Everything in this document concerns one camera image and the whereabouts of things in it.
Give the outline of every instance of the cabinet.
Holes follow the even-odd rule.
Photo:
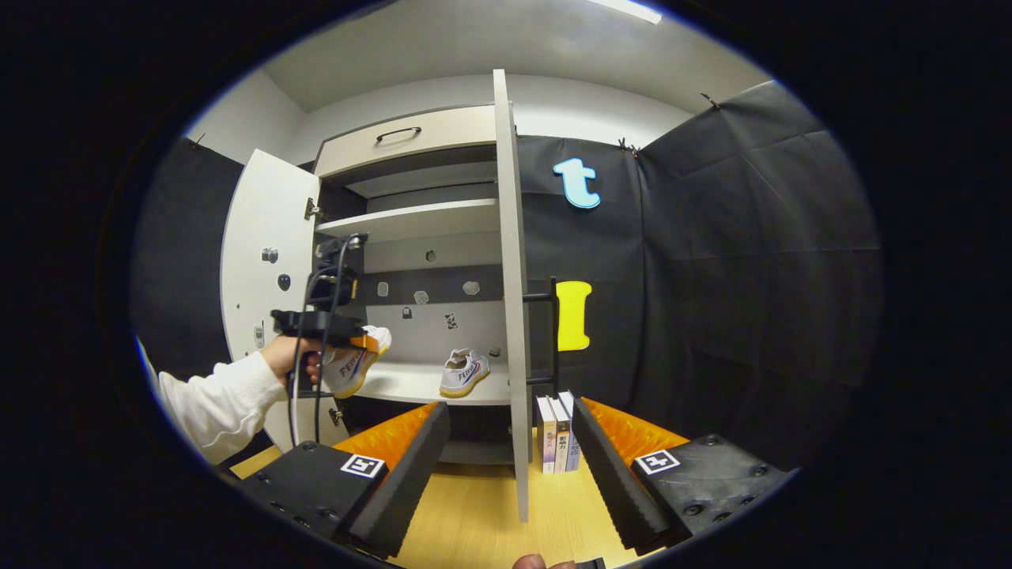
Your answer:
[[[367,322],[390,328],[393,345],[354,397],[508,406],[505,444],[460,441],[443,458],[512,457],[525,521],[531,441],[523,220],[505,73],[496,70],[491,80],[492,103],[401,116],[324,141],[313,173],[254,152],[226,223],[222,313],[233,358],[245,356],[272,339],[272,309],[302,310],[314,233],[368,233],[360,295]],[[307,219],[307,201],[319,201],[323,179],[385,206],[317,225]],[[475,183],[491,184],[490,195],[447,199],[452,192],[433,189]],[[285,290],[282,275],[290,282]],[[468,396],[445,399],[442,364],[462,347],[483,352],[492,373]],[[290,446],[285,416],[271,417],[265,427],[283,451]]]

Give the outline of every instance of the white sneaker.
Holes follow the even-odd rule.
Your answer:
[[[443,379],[439,393],[443,397],[463,397],[475,389],[475,384],[485,379],[492,370],[484,355],[471,348],[454,349],[443,364]]]
[[[337,348],[329,352],[330,357],[324,359],[323,383],[338,399],[347,399],[361,389],[365,383],[365,373],[383,357],[390,349],[393,336],[387,328],[362,326],[365,333],[375,338],[380,344],[380,352],[372,353],[364,349]]]

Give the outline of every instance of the ceiling light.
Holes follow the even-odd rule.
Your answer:
[[[619,12],[625,12],[630,16],[636,16],[642,20],[647,20],[650,23],[657,23],[661,21],[661,14],[641,6],[636,2],[629,2],[629,0],[589,0],[595,4],[600,4],[602,6],[607,6]]]

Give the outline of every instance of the white sweater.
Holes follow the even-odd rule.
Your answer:
[[[138,347],[169,419],[213,465],[245,449],[263,428],[267,409],[286,398],[260,352],[218,363],[206,378],[181,382],[165,372],[156,376],[140,340]]]

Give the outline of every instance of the black cable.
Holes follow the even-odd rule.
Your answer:
[[[341,276],[344,272],[344,252],[354,237],[348,237],[341,245],[341,252],[337,255],[337,276],[334,281],[334,300],[330,304],[330,316],[327,317],[327,327],[323,329],[323,340],[320,343],[320,379],[317,380],[316,404],[313,412],[313,425],[315,428],[316,441],[320,442],[320,389],[323,387],[323,367],[327,354],[327,335],[330,332],[330,320],[334,318],[334,311],[337,310],[337,301],[341,298]]]
[[[304,329],[303,328],[304,328],[305,318],[306,318],[306,307],[309,306],[310,297],[313,294],[313,288],[316,286],[317,279],[319,279],[320,276],[322,276],[325,271],[333,269],[333,268],[334,268],[333,266],[323,266],[323,267],[320,267],[317,270],[313,271],[313,273],[310,274],[309,283],[306,286],[306,295],[303,297],[303,311],[299,314],[299,333],[298,333],[298,335],[296,335],[296,354],[294,354],[294,359],[293,359],[294,363],[292,365],[292,369],[294,370],[296,374],[299,374],[299,368],[300,368],[300,365],[302,363],[300,361],[300,355],[302,355],[302,354],[299,352],[299,345],[303,341],[303,333],[304,333]],[[321,360],[321,362],[323,361],[323,354],[322,353],[321,353],[321,356],[320,356],[320,360]],[[291,437],[291,448],[294,449],[296,444],[298,444],[298,443],[296,442],[296,424],[291,420],[291,415],[292,415],[293,407],[296,405],[296,396],[298,394],[296,393],[296,384],[294,384],[294,381],[293,381],[293,377],[292,378],[288,378],[288,382],[286,382],[286,386],[285,386],[285,391],[288,393],[288,435]]]

